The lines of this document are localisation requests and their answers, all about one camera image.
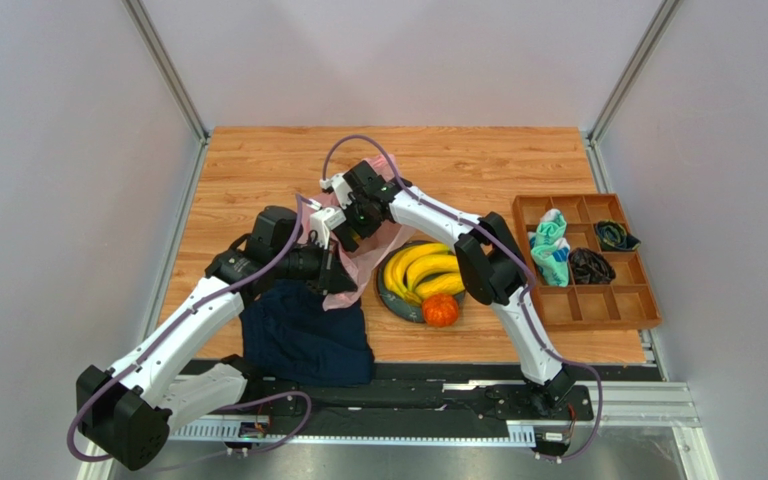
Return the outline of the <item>yellow banana bunch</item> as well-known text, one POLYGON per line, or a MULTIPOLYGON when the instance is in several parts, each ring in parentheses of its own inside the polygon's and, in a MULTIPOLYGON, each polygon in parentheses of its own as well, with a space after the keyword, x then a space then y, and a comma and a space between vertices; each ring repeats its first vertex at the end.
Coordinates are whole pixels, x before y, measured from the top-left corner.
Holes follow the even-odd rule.
POLYGON ((456 256, 442 243, 420 243, 397 251, 384 264, 382 278, 385 288, 409 305, 419 306, 424 300, 414 293, 425 279, 457 272, 461 275, 456 256))

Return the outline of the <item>yellow fake starfruit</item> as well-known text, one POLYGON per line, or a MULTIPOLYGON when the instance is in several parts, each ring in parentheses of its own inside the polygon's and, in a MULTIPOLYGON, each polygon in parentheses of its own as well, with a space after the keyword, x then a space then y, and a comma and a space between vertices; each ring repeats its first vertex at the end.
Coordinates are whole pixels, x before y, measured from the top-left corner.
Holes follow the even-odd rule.
POLYGON ((438 294, 458 295, 464 290, 465 286, 461 275, 457 272, 452 272, 423 280, 416 286, 414 293, 422 300, 425 300, 438 294))

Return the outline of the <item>orange fake fruit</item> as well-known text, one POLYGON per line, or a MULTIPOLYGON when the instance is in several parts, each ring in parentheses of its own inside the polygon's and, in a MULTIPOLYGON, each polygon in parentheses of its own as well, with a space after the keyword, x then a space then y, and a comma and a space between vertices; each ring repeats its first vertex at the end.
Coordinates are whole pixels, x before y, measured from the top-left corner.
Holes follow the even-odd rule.
POLYGON ((421 304, 426 324, 435 328, 454 325, 460 317, 460 306, 453 295, 440 293, 426 298, 421 304))

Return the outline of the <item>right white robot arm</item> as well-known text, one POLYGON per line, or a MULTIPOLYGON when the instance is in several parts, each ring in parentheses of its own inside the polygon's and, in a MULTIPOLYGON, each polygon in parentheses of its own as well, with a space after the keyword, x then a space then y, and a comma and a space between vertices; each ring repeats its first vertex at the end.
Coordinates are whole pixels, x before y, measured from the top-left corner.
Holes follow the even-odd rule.
POLYGON ((535 275, 500 215, 457 210, 400 178, 385 180, 366 161, 321 179, 320 186, 337 198, 344 219, 332 234, 349 252, 386 222, 412 227, 448 246, 468 294, 490 306, 503 324, 534 394, 549 407, 566 400, 574 381, 540 324, 529 295, 535 275))

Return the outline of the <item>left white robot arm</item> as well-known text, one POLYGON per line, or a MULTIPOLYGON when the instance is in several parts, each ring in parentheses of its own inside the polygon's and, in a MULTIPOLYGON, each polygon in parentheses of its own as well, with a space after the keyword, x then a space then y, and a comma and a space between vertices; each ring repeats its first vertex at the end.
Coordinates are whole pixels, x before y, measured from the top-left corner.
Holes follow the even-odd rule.
POLYGON ((180 427, 240 400, 250 375, 238 357, 182 383, 175 379, 277 280, 299 280, 317 293, 356 290, 333 242, 346 230, 340 207, 302 201, 297 211, 265 208, 253 231, 214 257, 188 299, 154 333, 110 367, 91 365, 80 374, 77 412, 66 434, 70 453, 139 470, 180 427))

